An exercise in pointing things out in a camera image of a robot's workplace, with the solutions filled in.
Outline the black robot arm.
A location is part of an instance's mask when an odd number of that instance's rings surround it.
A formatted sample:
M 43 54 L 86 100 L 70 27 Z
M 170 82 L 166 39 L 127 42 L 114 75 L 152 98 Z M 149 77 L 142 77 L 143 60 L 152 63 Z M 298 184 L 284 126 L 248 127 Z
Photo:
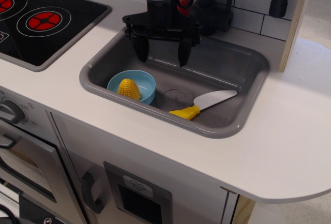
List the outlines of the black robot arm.
M 145 62 L 149 53 L 149 41 L 178 42 L 178 60 L 185 66 L 191 48 L 200 43 L 198 21 L 181 14 L 178 7 L 188 9 L 193 0 L 183 6 L 179 0 L 146 0 L 147 11 L 123 17 L 125 35 L 132 41 L 138 59 Z

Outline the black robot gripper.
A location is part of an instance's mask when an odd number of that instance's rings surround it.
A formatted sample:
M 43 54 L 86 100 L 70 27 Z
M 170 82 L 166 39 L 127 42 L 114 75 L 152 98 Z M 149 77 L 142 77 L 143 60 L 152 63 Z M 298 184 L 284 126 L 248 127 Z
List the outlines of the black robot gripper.
M 199 24 L 179 13 L 179 0 L 147 2 L 147 11 L 123 17 L 125 34 L 142 62 L 147 61 L 149 40 L 180 42 L 178 60 L 181 67 L 187 65 L 191 47 L 200 42 Z

